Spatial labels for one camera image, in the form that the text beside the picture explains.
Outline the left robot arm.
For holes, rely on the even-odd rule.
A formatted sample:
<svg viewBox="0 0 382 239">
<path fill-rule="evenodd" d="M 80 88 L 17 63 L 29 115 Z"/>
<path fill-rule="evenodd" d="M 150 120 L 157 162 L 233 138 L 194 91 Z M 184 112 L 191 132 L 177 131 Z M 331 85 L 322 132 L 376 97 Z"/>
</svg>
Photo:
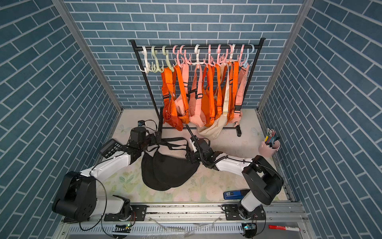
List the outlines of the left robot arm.
<svg viewBox="0 0 382 239">
<path fill-rule="evenodd" d="M 156 145 L 161 136 L 160 129 L 150 133 L 147 126 L 138 126 L 130 131 L 127 144 L 110 139 L 99 150 L 104 161 L 80 172 L 65 174 L 52 211 L 77 222 L 86 221 L 92 216 L 111 216 L 117 221 L 130 220 L 133 212 L 129 199 L 108 196 L 106 192 L 99 196 L 97 189 L 104 189 L 106 179 L 142 158 L 144 151 Z"/>
</svg>

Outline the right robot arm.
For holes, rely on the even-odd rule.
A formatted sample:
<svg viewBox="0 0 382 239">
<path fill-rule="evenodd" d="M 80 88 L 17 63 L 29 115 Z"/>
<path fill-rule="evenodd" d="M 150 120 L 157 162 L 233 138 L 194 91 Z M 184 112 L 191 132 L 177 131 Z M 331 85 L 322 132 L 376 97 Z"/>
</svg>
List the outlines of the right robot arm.
<svg viewBox="0 0 382 239">
<path fill-rule="evenodd" d="M 245 179 L 250 191 L 234 210 L 242 219 L 251 219 L 261 205 L 270 205 L 280 193 L 284 179 L 264 157 L 239 158 L 213 151 L 204 139 L 197 137 L 191 138 L 190 143 L 193 152 L 187 156 L 188 159 L 197 160 L 206 168 L 230 172 Z"/>
</svg>

